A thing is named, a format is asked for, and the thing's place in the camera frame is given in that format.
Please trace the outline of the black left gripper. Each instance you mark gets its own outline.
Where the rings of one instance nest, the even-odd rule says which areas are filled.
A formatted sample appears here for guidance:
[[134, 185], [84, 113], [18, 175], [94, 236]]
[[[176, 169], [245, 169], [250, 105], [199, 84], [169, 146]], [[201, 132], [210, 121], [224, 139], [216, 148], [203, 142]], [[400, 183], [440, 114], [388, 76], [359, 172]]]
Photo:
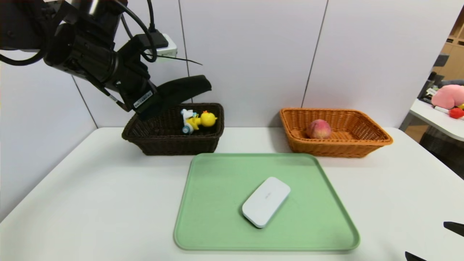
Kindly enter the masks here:
[[141, 120], [157, 117], [194, 96], [212, 90], [204, 75], [188, 76], [155, 87], [138, 51], [118, 51], [116, 54], [114, 91], [122, 99], [116, 100], [116, 104], [125, 111], [133, 110]]

